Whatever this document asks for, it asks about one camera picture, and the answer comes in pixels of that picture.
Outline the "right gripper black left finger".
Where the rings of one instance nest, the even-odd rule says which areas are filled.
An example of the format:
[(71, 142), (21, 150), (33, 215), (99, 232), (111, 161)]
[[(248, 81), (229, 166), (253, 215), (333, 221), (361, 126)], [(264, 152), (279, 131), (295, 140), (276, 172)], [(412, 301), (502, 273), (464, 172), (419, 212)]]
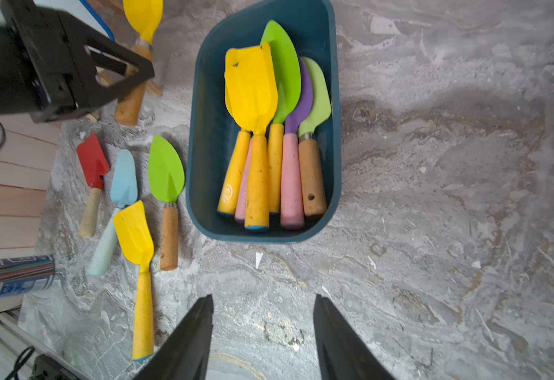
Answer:
[(199, 298), (135, 380), (204, 380), (210, 356), (214, 302)]

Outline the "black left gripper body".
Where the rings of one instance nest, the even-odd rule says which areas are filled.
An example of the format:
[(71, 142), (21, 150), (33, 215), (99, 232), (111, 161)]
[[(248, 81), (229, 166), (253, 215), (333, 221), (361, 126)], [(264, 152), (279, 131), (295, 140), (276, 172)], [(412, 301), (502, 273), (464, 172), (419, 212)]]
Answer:
[(63, 10), (1, 1), (0, 115), (36, 123), (77, 119), (97, 107), (97, 30)]

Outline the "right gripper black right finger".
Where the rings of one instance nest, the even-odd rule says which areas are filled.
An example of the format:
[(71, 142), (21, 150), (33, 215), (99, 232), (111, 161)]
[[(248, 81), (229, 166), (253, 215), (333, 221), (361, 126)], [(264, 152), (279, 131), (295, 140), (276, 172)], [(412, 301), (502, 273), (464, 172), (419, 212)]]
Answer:
[(329, 298), (316, 296), (313, 325), (321, 378), (394, 380)]

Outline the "red shovel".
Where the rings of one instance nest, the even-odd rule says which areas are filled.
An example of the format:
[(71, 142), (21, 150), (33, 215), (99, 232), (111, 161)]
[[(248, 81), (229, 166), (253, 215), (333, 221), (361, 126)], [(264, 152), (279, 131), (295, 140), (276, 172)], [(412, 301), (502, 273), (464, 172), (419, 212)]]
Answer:
[(84, 142), (79, 144), (77, 154), (86, 183), (90, 187), (90, 194), (86, 201), (82, 221), (79, 226), (79, 236), (89, 239), (96, 232), (98, 207), (104, 188), (103, 176), (110, 171), (110, 166), (95, 131)]

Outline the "yellow shovel with wooden handle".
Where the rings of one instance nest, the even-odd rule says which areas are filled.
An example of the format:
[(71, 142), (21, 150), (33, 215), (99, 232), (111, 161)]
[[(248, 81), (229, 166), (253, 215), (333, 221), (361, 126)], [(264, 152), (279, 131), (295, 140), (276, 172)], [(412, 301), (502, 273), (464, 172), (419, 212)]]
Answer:
[[(150, 61), (153, 60), (152, 44), (163, 16), (163, 5), (163, 0), (123, 0), (125, 16), (139, 34), (132, 51)], [(115, 110), (115, 121), (126, 127), (136, 126), (146, 90), (147, 82), (143, 82), (120, 99)]]

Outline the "grey blue trowel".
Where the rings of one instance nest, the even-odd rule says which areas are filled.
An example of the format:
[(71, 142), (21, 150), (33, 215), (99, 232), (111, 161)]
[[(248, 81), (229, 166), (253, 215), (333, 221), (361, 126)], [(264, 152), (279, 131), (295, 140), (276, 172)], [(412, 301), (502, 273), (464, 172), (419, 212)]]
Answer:
[(104, 228), (104, 232), (99, 239), (97, 248), (88, 266), (87, 273), (90, 276), (102, 276), (106, 274), (117, 244), (114, 217), (118, 212), (138, 200), (135, 160), (132, 153), (127, 149), (120, 150), (116, 157), (110, 199), (116, 208), (112, 212), (106, 228)]

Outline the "green trowel with wooden handle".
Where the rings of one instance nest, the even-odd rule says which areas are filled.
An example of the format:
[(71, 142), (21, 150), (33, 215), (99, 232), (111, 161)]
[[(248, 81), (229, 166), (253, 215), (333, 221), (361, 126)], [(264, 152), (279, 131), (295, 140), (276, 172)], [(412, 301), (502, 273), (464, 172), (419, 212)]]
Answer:
[(161, 136), (154, 136), (148, 159), (150, 191), (166, 205), (162, 211), (160, 269), (171, 271), (178, 267), (179, 211), (178, 196), (185, 186), (185, 171), (173, 145)]

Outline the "purple shovel with pink handle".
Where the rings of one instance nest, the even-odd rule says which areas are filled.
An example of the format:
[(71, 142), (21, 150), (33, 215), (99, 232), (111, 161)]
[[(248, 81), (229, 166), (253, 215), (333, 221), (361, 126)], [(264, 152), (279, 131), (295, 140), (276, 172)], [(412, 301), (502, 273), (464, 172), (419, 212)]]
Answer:
[(299, 57), (301, 93), (295, 109), (286, 117), (283, 136), (283, 163), (281, 174), (280, 225), (287, 230), (304, 227), (302, 184), (299, 169), (298, 130), (308, 117), (313, 105), (313, 86), (310, 73)]

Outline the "purple trowel with pink handle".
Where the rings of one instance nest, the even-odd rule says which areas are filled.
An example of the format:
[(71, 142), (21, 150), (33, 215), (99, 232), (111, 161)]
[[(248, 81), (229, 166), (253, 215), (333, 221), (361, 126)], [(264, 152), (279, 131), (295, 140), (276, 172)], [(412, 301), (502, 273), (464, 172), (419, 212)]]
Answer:
[(249, 168), (250, 168), (250, 162), (251, 162), (251, 153), (252, 153), (252, 144), (250, 143), (246, 161), (245, 161), (245, 167), (242, 174), (242, 182), (240, 184), (240, 189), (239, 189), (239, 194), (237, 199), (237, 207), (234, 215), (234, 219), (238, 223), (245, 222), (247, 188), (248, 188), (248, 182), (249, 182)]

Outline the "teal plastic storage box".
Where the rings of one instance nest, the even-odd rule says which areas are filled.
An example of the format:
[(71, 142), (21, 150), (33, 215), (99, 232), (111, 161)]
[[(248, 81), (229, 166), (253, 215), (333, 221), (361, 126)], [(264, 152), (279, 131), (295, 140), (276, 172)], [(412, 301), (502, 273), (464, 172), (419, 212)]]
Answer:
[[(321, 218), (306, 222), (300, 231), (283, 229), (273, 217), (269, 231), (255, 233), (217, 212), (240, 130), (226, 109), (223, 72), (227, 50), (258, 44), (270, 20), (283, 26), (299, 55), (319, 64), (329, 87), (332, 115), (316, 129), (328, 207)], [(218, 241), (257, 244), (294, 244), (320, 233), (336, 213), (342, 189), (339, 91), (337, 23), (329, 1), (262, 1), (214, 26), (199, 49), (192, 95), (185, 191), (197, 229)]]

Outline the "light green shovel wooden handle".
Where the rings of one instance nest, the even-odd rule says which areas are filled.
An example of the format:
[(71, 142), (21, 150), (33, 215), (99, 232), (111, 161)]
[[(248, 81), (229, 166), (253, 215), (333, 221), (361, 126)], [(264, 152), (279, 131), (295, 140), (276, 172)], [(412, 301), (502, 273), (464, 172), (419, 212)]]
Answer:
[(319, 64), (302, 57), (310, 75), (313, 88), (313, 103), (310, 113), (302, 121), (299, 136), (299, 164), (302, 181), (304, 213), (308, 218), (320, 218), (327, 211), (324, 179), (321, 169), (318, 141), (313, 137), (315, 129), (332, 114), (329, 91)]

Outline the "green trowel with yellow handle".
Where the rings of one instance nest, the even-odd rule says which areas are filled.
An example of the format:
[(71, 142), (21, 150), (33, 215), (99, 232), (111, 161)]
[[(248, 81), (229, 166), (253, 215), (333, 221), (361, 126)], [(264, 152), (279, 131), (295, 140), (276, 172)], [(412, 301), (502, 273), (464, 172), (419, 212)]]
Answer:
[(276, 215), (280, 213), (284, 122), (299, 102), (302, 79), (294, 44), (278, 22), (267, 23), (261, 38), (264, 42), (270, 44), (278, 90), (278, 106), (268, 135), (269, 211)]

